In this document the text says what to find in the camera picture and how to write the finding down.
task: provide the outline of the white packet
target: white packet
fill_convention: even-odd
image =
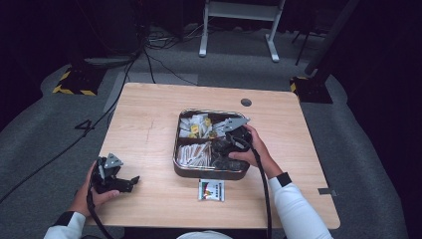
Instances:
[[[224,180],[199,179],[198,199],[224,201]]]

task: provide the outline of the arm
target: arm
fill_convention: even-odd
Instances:
[[[274,194],[277,212],[287,237],[289,239],[331,238],[317,212],[292,183],[289,175],[283,172],[271,158],[257,131],[247,124],[244,127],[251,133],[253,147],[261,157],[264,171],[269,178],[269,184]],[[252,150],[231,152],[229,156],[248,161],[251,165],[257,166]]]
[[[84,229],[85,220],[87,217],[91,216],[90,211],[88,210],[87,205],[87,194],[88,187],[90,183],[91,173],[93,171],[95,163],[91,166],[88,171],[87,177],[84,184],[78,190],[75,195],[74,201],[69,209],[63,213],[57,222],[49,228],[45,235],[45,239],[53,238],[64,238],[64,239],[75,239],[81,238],[82,230]],[[93,200],[96,206],[96,210],[99,209],[101,205],[108,202],[112,198],[115,198],[119,195],[119,191],[112,190],[105,192],[103,194],[98,194],[94,189]]]

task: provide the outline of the metal tray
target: metal tray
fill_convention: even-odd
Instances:
[[[248,162],[229,158],[216,151],[218,143],[225,142],[225,134],[215,126],[223,124],[228,118],[244,116],[239,113],[195,109],[180,113],[173,154],[174,171],[179,176],[222,180],[239,180],[245,176],[250,166]],[[193,121],[202,119],[203,125],[193,126],[196,125]],[[188,120],[188,128],[192,129],[190,132],[186,132]],[[206,134],[210,129],[209,123],[213,130]]]

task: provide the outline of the white stand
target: white stand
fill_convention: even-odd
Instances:
[[[260,6],[251,4],[212,2],[210,0],[206,0],[204,9],[204,30],[201,39],[201,46],[199,48],[199,56],[205,57],[207,55],[208,17],[226,17],[273,22],[271,34],[266,34],[265,40],[267,42],[268,49],[270,50],[273,62],[279,62],[280,58],[277,54],[273,40],[276,35],[277,27],[279,26],[285,1],[286,0],[281,0],[279,6]]]

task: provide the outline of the black wristband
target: black wristband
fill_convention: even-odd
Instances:
[[[71,222],[72,216],[74,216],[73,211],[64,212],[53,226],[68,226]]]
[[[279,180],[280,185],[282,185],[282,187],[287,186],[289,183],[292,182],[287,172],[278,175],[277,179]]]

